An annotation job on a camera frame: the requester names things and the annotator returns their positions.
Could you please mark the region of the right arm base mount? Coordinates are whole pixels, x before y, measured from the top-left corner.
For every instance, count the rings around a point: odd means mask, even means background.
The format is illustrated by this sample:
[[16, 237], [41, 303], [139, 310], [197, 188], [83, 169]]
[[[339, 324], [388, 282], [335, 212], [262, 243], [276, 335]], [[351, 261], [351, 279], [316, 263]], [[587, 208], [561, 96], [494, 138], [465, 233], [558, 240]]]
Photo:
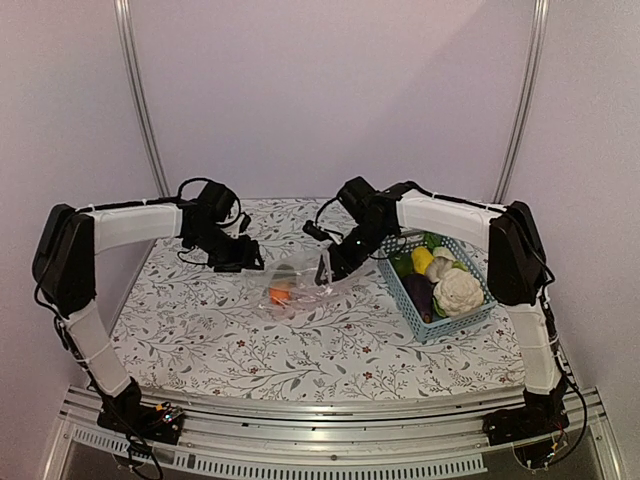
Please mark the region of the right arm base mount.
[[482, 431], [491, 446], [517, 442], [564, 430], [569, 419], [563, 404], [534, 401], [521, 407], [503, 408], [483, 417]]

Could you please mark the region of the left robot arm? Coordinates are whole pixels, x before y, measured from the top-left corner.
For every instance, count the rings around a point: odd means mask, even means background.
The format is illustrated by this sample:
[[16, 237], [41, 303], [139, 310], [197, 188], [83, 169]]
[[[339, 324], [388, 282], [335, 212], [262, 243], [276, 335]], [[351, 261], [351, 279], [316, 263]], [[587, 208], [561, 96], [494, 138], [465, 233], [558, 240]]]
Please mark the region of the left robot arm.
[[128, 434], [141, 433], [149, 415], [99, 313], [97, 256], [130, 244], [179, 239], [185, 248], [203, 251], [205, 266], [216, 272], [264, 267], [259, 243], [245, 232], [249, 221], [238, 196], [222, 183], [202, 182], [192, 199], [176, 194], [82, 208], [57, 204], [34, 255], [35, 302], [53, 313], [63, 346], [110, 405], [111, 419]]

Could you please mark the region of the purple fake eggplant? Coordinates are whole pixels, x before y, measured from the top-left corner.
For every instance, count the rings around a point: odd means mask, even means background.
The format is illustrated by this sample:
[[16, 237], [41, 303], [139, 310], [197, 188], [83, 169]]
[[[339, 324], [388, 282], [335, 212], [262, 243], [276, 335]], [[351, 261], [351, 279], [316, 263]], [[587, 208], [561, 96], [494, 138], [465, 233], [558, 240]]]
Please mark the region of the purple fake eggplant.
[[426, 324], [431, 323], [433, 320], [433, 284], [425, 275], [419, 273], [406, 275], [401, 279], [401, 283], [421, 321]]

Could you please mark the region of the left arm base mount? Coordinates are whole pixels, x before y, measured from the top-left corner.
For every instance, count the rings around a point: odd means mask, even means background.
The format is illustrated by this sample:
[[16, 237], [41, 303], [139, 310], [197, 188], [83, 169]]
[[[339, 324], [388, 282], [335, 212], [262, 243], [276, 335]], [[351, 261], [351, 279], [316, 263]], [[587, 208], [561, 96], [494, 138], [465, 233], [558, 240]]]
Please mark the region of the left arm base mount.
[[97, 425], [144, 440], [177, 445], [182, 434], [185, 412], [180, 406], [164, 402], [146, 406], [104, 401]]

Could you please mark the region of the white fake cauliflower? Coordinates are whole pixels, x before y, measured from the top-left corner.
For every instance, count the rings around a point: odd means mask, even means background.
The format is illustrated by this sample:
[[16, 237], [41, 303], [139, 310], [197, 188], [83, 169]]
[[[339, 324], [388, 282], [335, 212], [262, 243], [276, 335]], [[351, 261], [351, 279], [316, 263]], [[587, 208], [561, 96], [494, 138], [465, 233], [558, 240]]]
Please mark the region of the white fake cauliflower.
[[438, 309], [446, 317], [466, 314], [484, 303], [484, 291], [479, 280], [460, 269], [449, 270], [435, 286], [433, 296]]

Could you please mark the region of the clear zip top bag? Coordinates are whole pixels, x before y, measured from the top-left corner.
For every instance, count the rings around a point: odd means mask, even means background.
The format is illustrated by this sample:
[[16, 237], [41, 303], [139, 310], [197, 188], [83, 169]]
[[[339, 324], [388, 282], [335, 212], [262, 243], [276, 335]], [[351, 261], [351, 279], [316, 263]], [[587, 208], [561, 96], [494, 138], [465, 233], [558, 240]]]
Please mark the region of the clear zip top bag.
[[[320, 307], [338, 303], [351, 293], [362, 278], [376, 270], [374, 261], [367, 259], [355, 278], [318, 286], [314, 277], [322, 252], [328, 252], [328, 249], [295, 253], [266, 265], [263, 271], [254, 272], [248, 277], [248, 287], [255, 295], [253, 305], [262, 319], [289, 323], [299, 316], [314, 313]], [[291, 301], [285, 307], [273, 305], [270, 301], [268, 289], [275, 284], [288, 284], [291, 287]]]

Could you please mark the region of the white fake garlic bulb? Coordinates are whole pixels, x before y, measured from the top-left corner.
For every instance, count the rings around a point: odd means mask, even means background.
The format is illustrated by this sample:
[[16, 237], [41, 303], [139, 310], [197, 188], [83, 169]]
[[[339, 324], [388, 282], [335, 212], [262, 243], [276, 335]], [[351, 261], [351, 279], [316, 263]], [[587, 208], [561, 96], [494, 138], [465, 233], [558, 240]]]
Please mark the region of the white fake garlic bulb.
[[451, 269], [460, 269], [463, 271], [467, 271], [466, 265], [459, 260], [450, 260], [445, 257], [435, 257], [427, 267], [425, 276], [431, 283], [437, 284]]

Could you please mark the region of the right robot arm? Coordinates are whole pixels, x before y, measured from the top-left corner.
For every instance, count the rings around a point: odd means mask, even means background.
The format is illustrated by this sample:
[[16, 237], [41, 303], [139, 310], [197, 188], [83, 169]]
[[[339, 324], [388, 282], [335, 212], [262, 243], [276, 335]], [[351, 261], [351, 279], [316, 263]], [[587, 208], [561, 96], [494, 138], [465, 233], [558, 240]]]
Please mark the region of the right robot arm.
[[383, 241], [404, 229], [468, 242], [488, 254], [486, 282], [513, 323], [525, 367], [525, 407], [517, 427], [537, 436], [562, 411], [568, 381], [557, 359], [557, 329], [547, 289], [555, 280], [530, 208], [482, 204], [429, 192], [414, 181], [384, 190], [364, 178], [346, 182], [337, 201], [355, 227], [322, 253], [315, 282], [340, 281], [361, 267]]

